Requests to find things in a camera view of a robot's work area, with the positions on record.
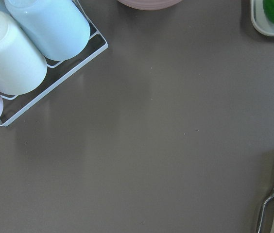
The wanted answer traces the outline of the light blue cup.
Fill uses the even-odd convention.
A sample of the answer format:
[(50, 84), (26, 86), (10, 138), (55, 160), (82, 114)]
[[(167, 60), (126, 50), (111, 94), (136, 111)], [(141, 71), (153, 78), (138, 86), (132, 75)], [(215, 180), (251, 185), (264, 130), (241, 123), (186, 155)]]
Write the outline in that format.
[(71, 59), (89, 41), (89, 23), (71, 0), (6, 0), (4, 3), (40, 52), (50, 60)]

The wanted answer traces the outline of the white rectangular tray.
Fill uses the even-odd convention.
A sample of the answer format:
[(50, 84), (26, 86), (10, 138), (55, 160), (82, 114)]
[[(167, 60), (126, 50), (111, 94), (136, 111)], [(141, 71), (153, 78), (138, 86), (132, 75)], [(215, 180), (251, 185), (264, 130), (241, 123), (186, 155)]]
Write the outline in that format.
[(274, 37), (274, 24), (265, 16), (262, 0), (250, 0), (251, 22), (254, 28), (265, 36)]

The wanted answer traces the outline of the pale mint white cup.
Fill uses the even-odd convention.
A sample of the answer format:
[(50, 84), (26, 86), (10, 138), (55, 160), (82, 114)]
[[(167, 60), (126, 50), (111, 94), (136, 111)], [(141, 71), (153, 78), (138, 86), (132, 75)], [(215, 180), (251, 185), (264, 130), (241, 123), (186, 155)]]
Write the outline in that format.
[(17, 22), (0, 11), (0, 92), (22, 95), (45, 79), (47, 62)]

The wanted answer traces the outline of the pink bowl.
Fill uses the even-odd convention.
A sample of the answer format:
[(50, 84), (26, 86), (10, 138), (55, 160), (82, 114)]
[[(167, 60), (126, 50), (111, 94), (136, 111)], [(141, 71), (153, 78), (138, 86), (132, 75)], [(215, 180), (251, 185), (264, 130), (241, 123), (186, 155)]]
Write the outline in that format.
[(174, 6), (181, 0), (118, 0), (118, 2), (138, 10), (161, 10)]

